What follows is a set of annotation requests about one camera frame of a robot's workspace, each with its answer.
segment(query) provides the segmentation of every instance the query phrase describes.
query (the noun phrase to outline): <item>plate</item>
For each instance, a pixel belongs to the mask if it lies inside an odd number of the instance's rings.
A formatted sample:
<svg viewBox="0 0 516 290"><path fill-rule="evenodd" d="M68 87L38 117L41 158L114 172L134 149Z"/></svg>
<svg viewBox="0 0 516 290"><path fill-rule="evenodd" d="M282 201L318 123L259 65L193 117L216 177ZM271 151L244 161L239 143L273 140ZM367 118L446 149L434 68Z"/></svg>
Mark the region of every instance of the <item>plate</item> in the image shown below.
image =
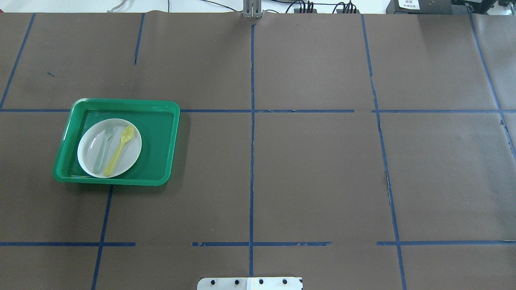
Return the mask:
<svg viewBox="0 0 516 290"><path fill-rule="evenodd" d="M106 154L104 156L101 171L99 173L93 173L93 166L98 155L101 153L104 132L108 122L113 124L114 133L107 141ZM120 157L118 158L118 162L113 173L110 176L104 176L104 168L106 168L107 163L120 144L120 136L127 126L134 127L134 136L122 148L122 152L120 153ZM111 178L128 171L140 156L140 152L141 135L135 125L124 119L106 119L93 125L84 133L77 148L77 159L80 166L87 174L97 178Z"/></svg>

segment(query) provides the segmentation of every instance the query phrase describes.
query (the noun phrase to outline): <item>clear plastic fork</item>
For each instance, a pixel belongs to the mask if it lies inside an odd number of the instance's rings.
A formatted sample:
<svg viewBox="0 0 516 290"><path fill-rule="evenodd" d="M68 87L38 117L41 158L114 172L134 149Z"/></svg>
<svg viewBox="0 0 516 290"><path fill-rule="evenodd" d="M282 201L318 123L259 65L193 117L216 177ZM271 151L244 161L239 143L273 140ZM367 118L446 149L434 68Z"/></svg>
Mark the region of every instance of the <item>clear plastic fork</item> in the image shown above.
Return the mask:
<svg viewBox="0 0 516 290"><path fill-rule="evenodd" d="M114 128L113 122L107 122L106 129L104 129L104 138L102 139L102 147L95 160L95 166L93 166L93 173L99 173L102 169L102 163L104 163L104 157L106 156L107 141L113 136Z"/></svg>

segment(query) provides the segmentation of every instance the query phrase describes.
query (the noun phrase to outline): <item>tray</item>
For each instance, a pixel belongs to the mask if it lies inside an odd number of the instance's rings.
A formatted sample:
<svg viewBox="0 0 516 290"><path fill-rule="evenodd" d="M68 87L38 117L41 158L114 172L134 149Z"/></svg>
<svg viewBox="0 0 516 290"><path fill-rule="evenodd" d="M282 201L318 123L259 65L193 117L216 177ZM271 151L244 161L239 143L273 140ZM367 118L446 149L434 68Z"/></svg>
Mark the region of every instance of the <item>tray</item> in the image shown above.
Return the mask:
<svg viewBox="0 0 516 290"><path fill-rule="evenodd" d="M60 182L158 186L170 178L179 106L170 101L80 99L70 110L54 163ZM83 134L96 123L119 118L133 123L141 134L140 157L126 172L113 178L88 175L77 160Z"/></svg>

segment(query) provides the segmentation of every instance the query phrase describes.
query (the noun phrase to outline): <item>black cable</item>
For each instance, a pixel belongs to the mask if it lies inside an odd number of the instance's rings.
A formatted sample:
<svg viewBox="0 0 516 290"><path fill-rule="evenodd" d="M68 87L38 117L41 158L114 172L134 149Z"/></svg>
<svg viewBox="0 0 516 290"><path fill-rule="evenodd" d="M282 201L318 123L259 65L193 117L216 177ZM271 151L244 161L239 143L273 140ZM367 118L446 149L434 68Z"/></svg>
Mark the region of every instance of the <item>black cable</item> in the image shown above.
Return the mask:
<svg viewBox="0 0 516 290"><path fill-rule="evenodd" d="M353 4L351 2L351 0L349 0L349 2L348 2L347 8L346 8L346 13L347 14L357 13L357 7L355 4Z"/></svg>
<svg viewBox="0 0 516 290"><path fill-rule="evenodd" d="M233 8L229 7L229 6L222 5L222 4L217 3L217 2L212 2L212 1L208 1L208 0L200 0L200 1L202 1L202 2L208 2L208 3L213 3L213 4L216 4L216 5L218 5L218 6L222 6L222 7L224 7L224 8L231 9L231 10L233 10L233 11L235 11L235 12L243 12L243 10L238 11L238 10L235 10L235 9L233 9Z"/></svg>
<svg viewBox="0 0 516 290"><path fill-rule="evenodd" d="M308 1L307 13L314 13L314 3Z"/></svg>
<svg viewBox="0 0 516 290"><path fill-rule="evenodd" d="M343 14L349 14L351 9L353 8L353 3L351 3L351 0L349 0L348 4L344 7L344 11L342 11Z"/></svg>
<svg viewBox="0 0 516 290"><path fill-rule="evenodd" d="M294 2L292 2L288 8L287 8L287 11L285 11L285 13L288 13L288 10L290 9L290 7L292 7L292 5L294 5L295 3L299 2L299 11L301 11L301 3L303 3L304 5L304 1L303 0L295 0Z"/></svg>
<svg viewBox="0 0 516 290"><path fill-rule="evenodd" d="M335 5L335 8L333 9L333 12L331 12L332 14L335 13L335 11L337 11L337 7L342 4L342 6L344 6L342 9L346 9L346 3L344 2L339 2L337 5Z"/></svg>
<svg viewBox="0 0 516 290"><path fill-rule="evenodd" d="M285 1L279 1L279 0L270 0L272 2L276 2L276 3L285 3L285 4L290 4L292 2L285 2ZM335 5L335 4L332 4L332 3L314 3L315 5Z"/></svg>

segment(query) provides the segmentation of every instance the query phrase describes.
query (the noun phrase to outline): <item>metal plate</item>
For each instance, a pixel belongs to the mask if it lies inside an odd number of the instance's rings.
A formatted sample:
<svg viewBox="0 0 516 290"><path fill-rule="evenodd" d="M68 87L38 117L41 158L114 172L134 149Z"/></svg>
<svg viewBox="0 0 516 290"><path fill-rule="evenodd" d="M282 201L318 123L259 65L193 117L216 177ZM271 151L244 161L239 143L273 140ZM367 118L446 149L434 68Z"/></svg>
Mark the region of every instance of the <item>metal plate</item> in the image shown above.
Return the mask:
<svg viewBox="0 0 516 290"><path fill-rule="evenodd" d="M197 290L302 290L303 279L297 277L203 278Z"/></svg>

